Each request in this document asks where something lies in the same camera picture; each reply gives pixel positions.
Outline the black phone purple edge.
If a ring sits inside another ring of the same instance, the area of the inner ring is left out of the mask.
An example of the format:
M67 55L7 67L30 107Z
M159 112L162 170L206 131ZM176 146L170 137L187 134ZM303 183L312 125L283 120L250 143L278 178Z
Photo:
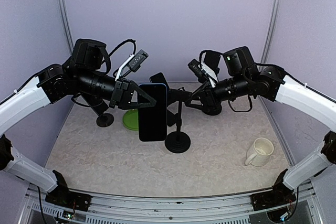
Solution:
M169 85L166 81L165 76L162 72L159 72L149 78L151 83L158 83L158 84L164 84L166 86L166 89L169 90Z

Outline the black round-base clamp stand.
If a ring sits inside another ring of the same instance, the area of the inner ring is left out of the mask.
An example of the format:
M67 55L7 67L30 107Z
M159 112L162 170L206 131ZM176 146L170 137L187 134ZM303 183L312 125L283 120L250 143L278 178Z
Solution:
M222 111L222 106L219 101L213 95L213 88L216 87L218 82L219 68L213 64L202 62L201 70L208 78L209 84L207 84L203 90L203 96L201 99L203 108L202 111L211 116L219 115Z

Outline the black phone teal case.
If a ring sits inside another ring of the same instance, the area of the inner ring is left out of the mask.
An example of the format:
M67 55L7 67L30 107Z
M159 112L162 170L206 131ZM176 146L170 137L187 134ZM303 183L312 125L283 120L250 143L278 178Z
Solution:
M212 50L207 50L205 53L204 63L212 69L215 74L219 74L219 62L220 62L221 54L219 52L215 52Z

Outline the black tall round-base stand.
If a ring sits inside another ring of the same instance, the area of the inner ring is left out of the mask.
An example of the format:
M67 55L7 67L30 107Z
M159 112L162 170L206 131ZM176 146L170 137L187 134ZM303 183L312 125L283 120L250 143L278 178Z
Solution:
M178 88L177 90L170 89L169 92L171 98L174 98L174 102L178 102L178 112L174 115L176 131L167 135L165 147L172 153L180 154L186 152L191 145L190 137L181 131L182 104L190 97L191 93L186 91L184 87Z

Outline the black folding phone stand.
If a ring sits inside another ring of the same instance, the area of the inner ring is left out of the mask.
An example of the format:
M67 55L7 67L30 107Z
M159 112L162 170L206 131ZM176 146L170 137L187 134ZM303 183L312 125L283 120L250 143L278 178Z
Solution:
M174 124L178 127L182 125L182 104L180 102L178 103L178 112L176 114L167 110L167 126L171 127Z

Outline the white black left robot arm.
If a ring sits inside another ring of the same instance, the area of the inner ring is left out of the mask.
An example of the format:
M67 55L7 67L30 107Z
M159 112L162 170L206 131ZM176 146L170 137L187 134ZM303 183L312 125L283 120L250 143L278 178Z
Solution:
M73 201L61 173L43 168L26 158L5 136L15 124L33 112L70 96L85 100L84 106L95 111L96 124L107 127L114 121L108 108L146 109L156 100L134 81L126 79L124 68L136 72L148 57L144 50L134 51L119 67L115 77L108 75L112 54L106 44L92 39L78 39L71 56L62 65L53 64L32 75L19 89L1 101L1 170L26 180L66 206Z

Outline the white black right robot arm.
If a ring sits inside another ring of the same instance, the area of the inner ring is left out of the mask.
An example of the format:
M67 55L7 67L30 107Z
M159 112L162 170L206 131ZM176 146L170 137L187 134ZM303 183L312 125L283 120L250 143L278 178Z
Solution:
M210 68L201 58L192 60L188 67L202 85L189 95L185 101L187 107L218 115L223 101L231 102L245 95L249 99L261 96L291 106L329 128L312 153L278 176L268 194L273 205L281 204L288 198L289 191L335 164L335 99L298 81L277 65L263 64L263 70L258 70L260 65L254 62L246 46L225 53L203 50L200 55L223 58L230 78L219 81L217 67Z

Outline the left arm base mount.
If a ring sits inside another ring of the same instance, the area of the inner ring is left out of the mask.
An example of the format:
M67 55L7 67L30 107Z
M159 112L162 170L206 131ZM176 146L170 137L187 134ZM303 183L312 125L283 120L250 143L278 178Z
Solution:
M72 210L87 212L92 196L69 190L63 175L56 170L53 170L53 173L56 176L57 186L47 193L45 201L57 206L71 208Z

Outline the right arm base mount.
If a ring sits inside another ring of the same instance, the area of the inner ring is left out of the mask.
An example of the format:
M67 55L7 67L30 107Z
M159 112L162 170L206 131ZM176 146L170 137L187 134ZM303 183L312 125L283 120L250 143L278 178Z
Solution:
M273 208L296 201L293 189L284 185L283 178L287 169L282 171L277 177L270 191L251 195L251 203L254 211Z

